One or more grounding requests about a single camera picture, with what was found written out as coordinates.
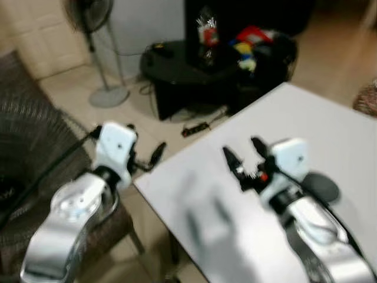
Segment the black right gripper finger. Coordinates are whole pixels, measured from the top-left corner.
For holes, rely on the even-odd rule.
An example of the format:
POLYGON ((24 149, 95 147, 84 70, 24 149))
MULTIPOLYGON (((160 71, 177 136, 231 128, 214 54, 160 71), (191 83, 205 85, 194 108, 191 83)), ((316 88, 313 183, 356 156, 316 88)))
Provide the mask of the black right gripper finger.
POLYGON ((251 137, 251 143, 259 157, 266 161, 267 158, 269 158, 269 149, 267 149, 267 144, 259 136, 251 137))
POLYGON ((228 146, 223 146, 223 154, 224 159, 226 159, 226 164, 228 165, 228 168, 232 175, 237 180, 243 180, 244 178, 244 168, 243 168, 243 162, 238 159, 234 151, 230 149, 228 146))

